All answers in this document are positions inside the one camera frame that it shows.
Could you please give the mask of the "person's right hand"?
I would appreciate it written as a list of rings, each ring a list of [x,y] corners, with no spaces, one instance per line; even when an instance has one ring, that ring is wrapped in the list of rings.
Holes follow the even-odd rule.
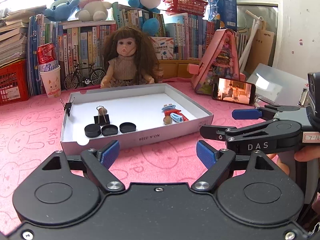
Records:
[[[307,162],[313,159],[319,159],[319,157],[320,157],[319,145],[305,146],[303,149],[296,152],[294,155],[295,160],[300,162]],[[290,174],[289,167],[284,163],[282,163],[279,158],[277,159],[276,163],[287,175]],[[313,201],[312,208],[319,215],[319,193],[317,193],[317,197]]]

